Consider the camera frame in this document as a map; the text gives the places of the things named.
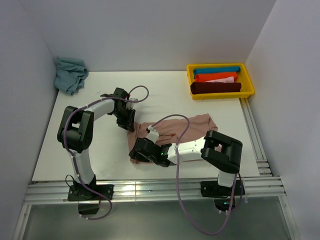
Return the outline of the pink printed t-shirt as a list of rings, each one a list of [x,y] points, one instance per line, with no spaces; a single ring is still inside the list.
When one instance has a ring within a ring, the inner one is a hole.
[[[180,140],[181,143],[195,141],[201,137],[204,137],[207,131],[218,130],[218,126],[214,123],[213,119],[208,113],[190,117],[189,121],[189,128],[182,136]],[[147,136],[147,128],[152,124],[152,122],[134,123],[134,131],[127,132],[127,144],[129,151],[133,149],[137,138],[145,138]],[[174,118],[161,121],[153,127],[159,134],[156,144],[158,146],[162,146],[176,143],[178,137],[182,135],[186,127],[187,120],[184,118]]]

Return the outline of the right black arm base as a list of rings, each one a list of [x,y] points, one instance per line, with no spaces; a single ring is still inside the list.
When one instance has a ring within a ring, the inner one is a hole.
[[[213,181],[201,181],[200,182],[201,190],[200,193],[204,198],[213,198],[214,205],[218,209],[218,211],[226,212],[228,211],[231,205],[231,193],[232,187],[225,187],[218,185],[217,180]],[[234,197],[231,205],[231,209],[233,210],[237,203],[236,197],[243,197],[245,195],[245,187],[243,182],[239,179],[236,180],[235,189],[234,189]]]

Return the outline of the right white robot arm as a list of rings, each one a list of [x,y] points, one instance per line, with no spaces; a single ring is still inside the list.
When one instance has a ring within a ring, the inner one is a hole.
[[[243,144],[220,132],[209,130],[206,135],[184,143],[156,144],[159,133],[147,131],[146,137],[138,137],[129,157],[143,163],[169,167],[182,162],[205,160],[218,169],[217,191],[229,194],[234,188],[234,178],[240,172]]]

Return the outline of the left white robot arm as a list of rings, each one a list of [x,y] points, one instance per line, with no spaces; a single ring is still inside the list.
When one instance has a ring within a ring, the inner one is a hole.
[[[134,131],[137,101],[131,93],[116,88],[112,94],[103,94],[86,106],[65,108],[57,133],[57,140],[68,152],[74,170],[72,193],[84,200],[96,197],[98,188],[96,175],[91,166],[89,147],[93,140],[94,122],[104,115],[116,117],[116,124],[126,130]]]

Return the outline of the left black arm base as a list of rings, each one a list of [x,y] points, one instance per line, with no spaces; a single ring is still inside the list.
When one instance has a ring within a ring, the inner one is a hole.
[[[110,200],[113,198],[114,185],[113,184],[99,184],[93,187],[93,190],[105,195]],[[78,213],[82,215],[95,215],[100,209],[100,202],[102,197],[85,189],[78,182],[73,183],[69,187],[68,202],[78,203]]]

